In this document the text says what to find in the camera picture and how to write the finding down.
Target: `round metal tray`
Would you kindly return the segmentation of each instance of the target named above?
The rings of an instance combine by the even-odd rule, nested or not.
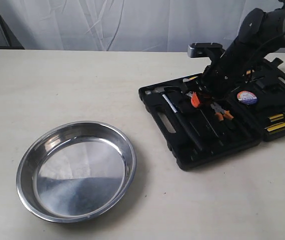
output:
[[[16,187],[23,205],[41,219],[92,219],[125,194],[136,171],[127,137],[101,122],[73,122],[40,137],[25,153]]]

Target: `screwdriver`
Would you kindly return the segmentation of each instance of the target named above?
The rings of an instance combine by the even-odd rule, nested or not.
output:
[[[276,115],[273,115],[273,116],[270,116],[270,117],[268,117],[268,119],[271,122],[275,122],[275,121],[278,121],[278,120],[281,120],[281,119],[285,119],[285,112],[279,113],[279,114],[276,114]]]
[[[276,130],[279,130],[279,131],[285,130],[285,121],[284,122],[275,123],[273,125],[270,125],[270,126],[266,127],[265,129],[269,133],[273,133]]]

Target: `black tool case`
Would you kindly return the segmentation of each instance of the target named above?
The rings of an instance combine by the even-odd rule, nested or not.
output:
[[[183,79],[197,75],[145,86],[138,93],[166,139],[178,166],[182,170],[188,170],[252,148],[261,141],[268,142],[285,136],[285,127],[272,132],[267,130],[272,125],[285,123],[285,73],[278,69],[281,63],[279,58],[272,62],[264,59],[258,64],[257,70],[251,73],[250,81],[237,85],[226,97],[217,100],[224,110],[230,111],[234,117],[231,121],[219,121],[210,106],[193,107],[190,97],[181,91],[169,88],[165,92],[206,146],[204,152],[195,149],[194,143],[162,95],[150,92],[160,86],[186,88]],[[242,91],[254,93],[257,102],[251,105],[239,102],[237,94]]]

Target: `hammer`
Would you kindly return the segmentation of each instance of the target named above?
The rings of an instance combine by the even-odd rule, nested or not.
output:
[[[203,152],[205,151],[206,147],[204,146],[204,144],[202,143],[202,140],[200,139],[200,137],[197,135],[197,133],[195,132],[195,130],[193,129],[193,127],[190,125],[190,123],[184,118],[184,116],[176,109],[176,107],[172,104],[172,102],[169,100],[169,98],[166,96],[166,90],[179,90],[179,87],[176,86],[159,86],[154,88],[153,90],[147,90],[145,91],[146,95],[149,95],[151,93],[158,93],[160,94],[168,103],[168,105],[170,106],[171,110],[173,111],[173,113],[175,114],[178,122],[180,123],[180,125],[182,126],[182,128],[184,129],[184,131],[186,132],[186,134],[188,135],[188,137],[190,138],[190,140],[195,144],[196,149],[199,152]]]

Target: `tool kit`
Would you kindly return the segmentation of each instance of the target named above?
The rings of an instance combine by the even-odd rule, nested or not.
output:
[[[209,57],[203,73],[139,89],[178,166],[187,170],[285,136],[285,73],[264,57],[285,47],[283,8],[256,8],[225,51],[193,43],[191,58]]]

